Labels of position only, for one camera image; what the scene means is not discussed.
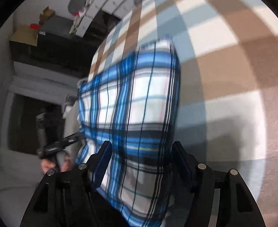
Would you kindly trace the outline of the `person left hand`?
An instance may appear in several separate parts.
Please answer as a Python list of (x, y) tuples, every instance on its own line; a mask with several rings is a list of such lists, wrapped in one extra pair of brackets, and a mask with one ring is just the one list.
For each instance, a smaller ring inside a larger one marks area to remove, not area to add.
[[(48, 170), (55, 169), (56, 168), (56, 163), (50, 161), (49, 159), (43, 159), (41, 160), (41, 169), (43, 173), (45, 174)], [(73, 162), (71, 161), (71, 158), (69, 154), (66, 154), (65, 156), (65, 162), (64, 164), (60, 167), (61, 172), (66, 172), (69, 171), (73, 168)]]

